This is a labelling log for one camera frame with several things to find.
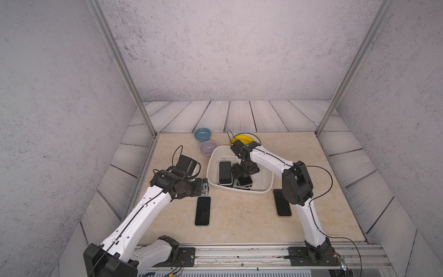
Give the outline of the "black phone pink case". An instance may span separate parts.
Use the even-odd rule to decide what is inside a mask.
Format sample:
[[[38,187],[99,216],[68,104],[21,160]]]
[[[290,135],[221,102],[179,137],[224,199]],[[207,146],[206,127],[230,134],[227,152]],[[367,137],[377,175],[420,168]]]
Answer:
[[[236,186],[240,189],[250,189],[252,184],[251,176],[239,177],[236,182]]]

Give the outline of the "white plastic storage box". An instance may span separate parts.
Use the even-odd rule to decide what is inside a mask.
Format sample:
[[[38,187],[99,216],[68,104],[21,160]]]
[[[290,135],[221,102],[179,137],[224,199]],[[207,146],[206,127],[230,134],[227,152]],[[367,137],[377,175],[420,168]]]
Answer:
[[[232,165],[238,163],[238,159],[228,145],[221,145],[213,150],[208,162],[206,178],[214,188],[252,194],[263,194],[272,189],[274,173],[262,165],[258,165],[260,172],[251,176],[252,185],[249,190],[219,185],[219,163],[227,161]]]

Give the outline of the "black phone white case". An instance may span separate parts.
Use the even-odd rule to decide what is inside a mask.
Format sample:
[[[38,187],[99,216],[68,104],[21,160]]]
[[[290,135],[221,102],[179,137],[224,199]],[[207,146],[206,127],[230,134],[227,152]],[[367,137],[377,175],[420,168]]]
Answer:
[[[224,187],[231,187],[233,185],[231,167],[230,161],[219,162],[219,185]]]

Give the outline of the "black phone light blue case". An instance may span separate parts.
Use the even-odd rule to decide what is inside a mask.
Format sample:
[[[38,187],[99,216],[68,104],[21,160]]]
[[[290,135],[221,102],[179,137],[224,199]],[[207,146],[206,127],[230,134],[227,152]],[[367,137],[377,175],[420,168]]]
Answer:
[[[196,226],[208,226],[210,223],[211,198],[209,196],[199,197],[196,207]]]

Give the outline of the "black phone cream case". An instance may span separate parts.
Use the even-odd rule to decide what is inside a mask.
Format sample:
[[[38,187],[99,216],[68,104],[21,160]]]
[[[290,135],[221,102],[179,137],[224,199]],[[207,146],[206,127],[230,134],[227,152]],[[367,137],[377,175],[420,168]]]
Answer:
[[[273,190],[277,215],[279,217],[290,217],[292,216],[290,203],[284,198],[283,192],[281,189]]]

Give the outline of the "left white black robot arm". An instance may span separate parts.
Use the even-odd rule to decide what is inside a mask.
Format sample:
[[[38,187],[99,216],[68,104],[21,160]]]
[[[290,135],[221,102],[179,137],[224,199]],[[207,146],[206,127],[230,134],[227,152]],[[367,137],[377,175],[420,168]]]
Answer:
[[[156,172],[142,199],[116,230],[101,244],[90,244],[84,251],[88,276],[136,277],[156,265],[178,266],[180,244],[167,235],[147,247],[136,247],[154,219],[173,200],[206,196],[208,192],[206,178],[192,179],[172,168]]]

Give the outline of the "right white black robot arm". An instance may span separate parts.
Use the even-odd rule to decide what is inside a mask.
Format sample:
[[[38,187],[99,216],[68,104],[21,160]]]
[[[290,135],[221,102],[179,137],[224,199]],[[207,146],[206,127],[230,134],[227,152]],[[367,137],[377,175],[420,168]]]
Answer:
[[[281,178],[282,194],[293,205],[301,220],[305,234],[306,258],[312,264],[320,264],[334,252],[330,239],[324,234],[313,203],[313,183],[308,166],[303,162],[291,162],[266,150],[260,143],[248,144],[236,140],[230,146],[239,164],[235,174],[253,175],[261,165]]]

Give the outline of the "plate with yellow bananas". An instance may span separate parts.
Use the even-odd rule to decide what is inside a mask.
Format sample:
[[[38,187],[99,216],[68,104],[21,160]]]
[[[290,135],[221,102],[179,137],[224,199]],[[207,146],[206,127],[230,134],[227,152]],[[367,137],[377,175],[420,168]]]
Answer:
[[[258,142],[259,144],[262,144],[261,140],[252,133],[239,133],[234,135],[233,138],[230,139],[229,145],[232,145],[236,141],[242,142],[244,145],[247,145],[251,143],[252,141]]]

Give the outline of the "purple ceramic bowl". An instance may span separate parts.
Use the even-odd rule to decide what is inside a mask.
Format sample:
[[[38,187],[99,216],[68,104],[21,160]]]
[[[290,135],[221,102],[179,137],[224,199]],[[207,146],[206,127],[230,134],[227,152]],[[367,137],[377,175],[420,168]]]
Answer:
[[[202,155],[210,157],[214,150],[218,147],[218,144],[212,140],[202,142],[199,146],[199,150]]]

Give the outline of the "blue ceramic bowl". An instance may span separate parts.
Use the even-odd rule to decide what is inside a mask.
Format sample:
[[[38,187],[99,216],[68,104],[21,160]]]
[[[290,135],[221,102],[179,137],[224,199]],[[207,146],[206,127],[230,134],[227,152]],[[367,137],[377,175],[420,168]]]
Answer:
[[[211,139],[212,132],[208,128],[198,128],[194,132],[194,137],[198,142],[206,142]]]

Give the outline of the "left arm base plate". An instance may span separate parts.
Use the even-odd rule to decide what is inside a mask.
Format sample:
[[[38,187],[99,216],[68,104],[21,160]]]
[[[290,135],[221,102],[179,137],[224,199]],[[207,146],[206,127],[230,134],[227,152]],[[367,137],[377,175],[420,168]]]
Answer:
[[[190,268],[195,266],[196,248],[179,247],[173,251],[173,257],[166,262],[158,263],[155,267],[159,268]]]

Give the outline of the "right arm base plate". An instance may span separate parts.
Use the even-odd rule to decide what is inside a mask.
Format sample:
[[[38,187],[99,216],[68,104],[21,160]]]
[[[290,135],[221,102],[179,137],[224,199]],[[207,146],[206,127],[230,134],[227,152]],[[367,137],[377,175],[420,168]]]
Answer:
[[[338,267],[340,260],[333,254],[319,254],[316,250],[307,247],[289,247],[288,255],[284,257],[290,261],[291,266],[295,267]]]

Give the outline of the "right metal frame post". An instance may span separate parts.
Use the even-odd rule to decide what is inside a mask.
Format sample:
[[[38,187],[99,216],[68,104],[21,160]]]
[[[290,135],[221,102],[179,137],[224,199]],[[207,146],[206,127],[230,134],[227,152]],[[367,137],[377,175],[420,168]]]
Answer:
[[[380,30],[384,20],[389,14],[392,8],[392,4],[393,4],[392,0],[383,0],[381,2],[381,5],[372,23],[370,24],[368,31],[364,35],[361,44],[359,45],[356,54],[346,71],[346,74],[344,75],[342,81],[340,82],[335,94],[332,97],[332,100],[329,103],[328,108],[325,111],[325,114],[317,130],[315,131],[317,138],[319,138],[321,133],[325,130],[330,118],[332,117],[333,111],[337,108],[338,104],[340,103],[341,99],[346,93],[348,86],[350,85],[353,77],[355,76],[356,72],[358,71],[358,68],[360,67],[365,57],[365,54],[367,53],[373,41],[375,40],[378,31]]]

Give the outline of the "metal frame post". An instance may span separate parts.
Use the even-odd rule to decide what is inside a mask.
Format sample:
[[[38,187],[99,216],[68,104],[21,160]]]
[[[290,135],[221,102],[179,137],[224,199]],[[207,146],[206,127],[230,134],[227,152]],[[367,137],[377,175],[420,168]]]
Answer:
[[[123,56],[118,48],[118,45],[115,41],[115,38],[112,34],[112,31],[108,25],[108,22],[106,20],[105,14],[102,11],[102,8],[100,6],[99,1],[97,0],[86,0],[86,3],[88,4],[90,11],[100,29],[100,32],[106,42],[106,45],[108,49],[111,52],[111,55],[113,56],[113,59],[116,63],[116,66],[120,72],[120,74],[123,77],[123,80],[136,104],[136,107],[138,111],[141,114],[141,117],[144,121],[144,123],[147,125],[148,130],[150,131],[150,134],[152,136],[156,136],[157,132],[155,128],[153,127],[153,124],[149,118],[149,115],[145,109],[145,106],[141,100],[141,97],[137,91],[135,82],[133,81],[131,74],[129,72],[129,69],[123,59]]]
[[[364,35],[361,44],[359,45],[356,54],[346,71],[346,74],[344,75],[342,81],[340,82],[335,94],[332,97],[332,100],[329,103],[328,108],[325,111],[325,114],[317,130],[315,131],[317,138],[319,138],[321,133],[325,130],[330,118],[332,117],[333,111],[337,108],[338,104],[340,103],[341,99],[346,93],[348,86],[350,85],[353,77],[355,76],[356,72],[358,71],[358,68],[360,67],[365,57],[365,54],[367,53],[373,41],[375,40],[378,31],[380,30],[384,20],[389,14],[392,8],[392,4],[393,4],[392,0],[383,0],[381,2],[381,5],[372,23],[370,24],[368,31]]]

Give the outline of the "left metal frame post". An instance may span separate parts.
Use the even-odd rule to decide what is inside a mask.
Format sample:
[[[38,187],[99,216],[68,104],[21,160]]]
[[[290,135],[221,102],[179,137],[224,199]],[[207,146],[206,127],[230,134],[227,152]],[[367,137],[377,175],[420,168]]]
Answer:
[[[138,111],[141,114],[141,117],[144,121],[144,123],[147,125],[148,130],[150,131],[150,134],[152,136],[156,136],[157,132],[155,128],[153,127],[153,124],[149,118],[149,115],[145,109],[145,106],[141,100],[141,97],[137,91],[135,82],[133,81],[131,74],[129,72],[129,69],[123,59],[123,56],[118,48],[118,45],[115,41],[115,38],[112,34],[112,31],[108,25],[108,22],[106,20],[105,14],[102,11],[102,8],[100,6],[99,1],[97,0],[86,0],[86,3],[88,4],[90,11],[100,29],[100,32],[106,42],[106,45],[108,49],[111,52],[111,55],[113,56],[113,59],[116,63],[116,66],[120,72],[120,74],[123,77],[123,80],[136,104],[136,107]]]

